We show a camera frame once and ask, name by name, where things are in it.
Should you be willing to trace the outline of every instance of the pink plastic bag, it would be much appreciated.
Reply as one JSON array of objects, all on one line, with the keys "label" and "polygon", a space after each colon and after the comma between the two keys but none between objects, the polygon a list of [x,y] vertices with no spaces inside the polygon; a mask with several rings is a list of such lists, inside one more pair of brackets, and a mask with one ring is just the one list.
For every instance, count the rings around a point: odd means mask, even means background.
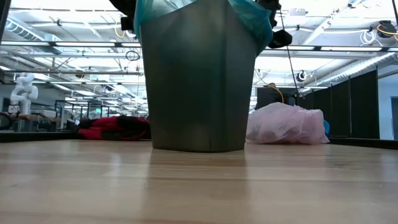
[{"label": "pink plastic bag", "polygon": [[328,143],[321,110],[271,103],[249,116],[246,142],[266,143]]}]

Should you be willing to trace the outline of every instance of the plastic bag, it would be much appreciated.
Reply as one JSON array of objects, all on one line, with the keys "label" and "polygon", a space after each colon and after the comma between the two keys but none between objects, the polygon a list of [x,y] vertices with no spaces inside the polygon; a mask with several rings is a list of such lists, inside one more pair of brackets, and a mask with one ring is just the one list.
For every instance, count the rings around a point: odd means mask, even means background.
[{"label": "plastic bag", "polygon": [[321,110],[271,103],[249,116],[246,142],[265,143],[328,143]]},{"label": "plastic bag", "polygon": [[[137,0],[134,30],[140,40],[139,26],[142,22],[158,18],[176,11],[196,0]],[[228,0],[240,20],[250,30],[256,40],[259,55],[272,40],[272,27],[269,22],[270,10],[264,9],[253,0]]]}]

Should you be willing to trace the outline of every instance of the blue object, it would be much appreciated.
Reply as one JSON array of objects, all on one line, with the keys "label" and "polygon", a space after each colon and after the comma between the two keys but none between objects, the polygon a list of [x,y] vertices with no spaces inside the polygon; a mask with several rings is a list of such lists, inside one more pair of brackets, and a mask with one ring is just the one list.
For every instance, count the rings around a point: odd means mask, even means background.
[{"label": "blue object", "polygon": [[323,120],[323,126],[325,127],[325,134],[329,134],[330,132],[330,124],[326,120]]},{"label": "blue object", "polygon": [[[174,12],[188,4],[202,0],[137,0],[134,30],[141,40],[139,26],[143,22]],[[269,22],[270,10],[264,9],[253,0],[228,0],[257,44],[259,55],[272,40],[272,27]]]}]

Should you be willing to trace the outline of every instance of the trash can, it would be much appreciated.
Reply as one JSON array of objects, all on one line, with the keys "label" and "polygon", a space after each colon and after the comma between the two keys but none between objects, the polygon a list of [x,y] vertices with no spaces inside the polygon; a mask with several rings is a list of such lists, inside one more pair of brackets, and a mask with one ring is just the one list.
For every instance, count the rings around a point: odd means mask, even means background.
[{"label": "trash can", "polygon": [[228,0],[197,0],[140,25],[156,149],[244,149],[258,46]]}]

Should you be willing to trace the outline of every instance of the ceiling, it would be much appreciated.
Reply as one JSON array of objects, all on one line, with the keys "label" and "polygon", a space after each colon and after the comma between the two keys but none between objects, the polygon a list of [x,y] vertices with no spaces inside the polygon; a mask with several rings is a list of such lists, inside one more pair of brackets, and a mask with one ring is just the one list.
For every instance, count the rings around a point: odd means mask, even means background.
[{"label": "ceiling", "polygon": [[[349,2],[354,2],[353,8],[347,8]],[[390,0],[280,0],[283,18],[278,14],[278,26],[293,36],[292,45],[321,45],[321,46],[353,46],[379,47],[396,46],[396,40],[391,37],[382,39],[373,31],[366,33],[370,26],[376,27],[381,20],[391,20],[396,26],[394,11]],[[9,18],[19,21],[26,29],[41,35],[52,34],[61,41],[73,42],[137,42],[133,35],[124,34],[119,28],[120,17],[123,15],[113,7],[108,0],[12,0]],[[5,30],[3,40],[25,40],[19,35]],[[145,76],[123,75],[124,72],[144,73],[142,52],[140,48],[104,48],[104,47],[64,47],[58,56],[51,52],[43,52],[35,47],[2,47],[0,50],[0,64],[11,70],[32,70],[38,66],[29,60],[16,57],[9,53],[15,50],[26,57],[32,58],[48,66],[58,67],[61,75],[47,75],[51,80],[81,81],[81,77],[62,74],[63,71],[94,71],[104,75],[85,76],[84,80],[101,80],[104,82],[131,82],[139,85],[119,85],[115,87],[118,94],[129,98],[136,97],[135,110],[147,110]],[[134,50],[141,55],[141,59],[130,61],[125,59],[126,52]],[[327,77],[334,71],[346,65],[369,60],[382,55],[379,52],[300,52],[292,51],[291,60],[294,73],[305,71],[307,80],[298,86],[318,84],[318,80]],[[256,70],[260,72],[254,76],[253,84],[276,83],[277,85],[293,85],[290,61],[286,51],[264,51],[256,60]],[[121,72],[119,75],[106,75],[107,72]],[[86,90],[94,92],[92,85],[63,85],[70,90]],[[99,95],[111,95],[99,86],[95,90]]]}]

